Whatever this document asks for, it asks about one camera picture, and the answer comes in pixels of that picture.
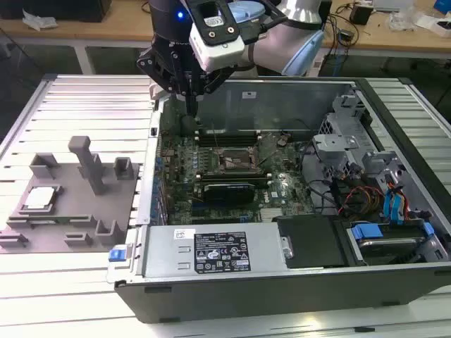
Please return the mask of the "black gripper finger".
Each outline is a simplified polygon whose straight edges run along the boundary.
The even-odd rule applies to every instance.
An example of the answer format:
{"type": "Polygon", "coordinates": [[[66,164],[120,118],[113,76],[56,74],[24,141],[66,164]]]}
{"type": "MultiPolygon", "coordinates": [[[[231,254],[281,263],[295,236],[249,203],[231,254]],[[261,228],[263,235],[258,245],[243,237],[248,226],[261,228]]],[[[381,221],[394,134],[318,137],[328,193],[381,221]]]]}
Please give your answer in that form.
{"type": "Polygon", "coordinates": [[[196,67],[192,71],[192,116],[197,115],[198,101],[201,97],[213,93],[232,74],[232,67],[221,68],[211,73],[207,73],[200,67],[196,67]]]}
{"type": "Polygon", "coordinates": [[[192,116],[192,93],[181,56],[175,49],[161,53],[156,49],[147,49],[141,54],[137,65],[160,88],[183,99],[186,114],[192,116]]]}

